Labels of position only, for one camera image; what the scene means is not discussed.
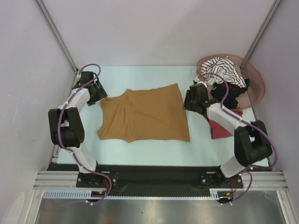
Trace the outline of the mustard yellow tank top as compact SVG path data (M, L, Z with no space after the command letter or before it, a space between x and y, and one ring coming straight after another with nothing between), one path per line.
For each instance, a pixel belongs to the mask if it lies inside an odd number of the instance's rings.
M150 90L127 89L122 95L100 102L101 140L190 141L187 115L178 84Z

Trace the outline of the red tank top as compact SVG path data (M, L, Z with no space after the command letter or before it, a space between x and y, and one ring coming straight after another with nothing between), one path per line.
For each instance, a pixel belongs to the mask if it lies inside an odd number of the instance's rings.
M232 112L230 110L221 110L212 108L207 111L207 117L211 129L211 138L225 138L234 135L235 130L244 126L240 123L243 112Z

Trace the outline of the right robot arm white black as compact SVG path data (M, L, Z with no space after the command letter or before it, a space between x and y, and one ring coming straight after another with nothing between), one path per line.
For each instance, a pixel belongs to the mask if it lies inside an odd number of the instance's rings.
M249 122L229 110L220 101L208 98L203 84L194 84L186 92L183 108L197 112L205 119L217 122L234 137L234 155L217 167L214 179L220 187L227 187L232 177L254 163L272 155L271 140L263 122Z

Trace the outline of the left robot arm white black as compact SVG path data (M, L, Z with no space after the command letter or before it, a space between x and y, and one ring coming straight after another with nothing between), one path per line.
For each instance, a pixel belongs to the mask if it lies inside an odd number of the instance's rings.
M78 166L78 188L109 188L107 177L100 173L98 162L84 144L85 130L80 117L85 105L92 106L106 97L99 74L83 71L64 104L48 112L52 143L69 152Z

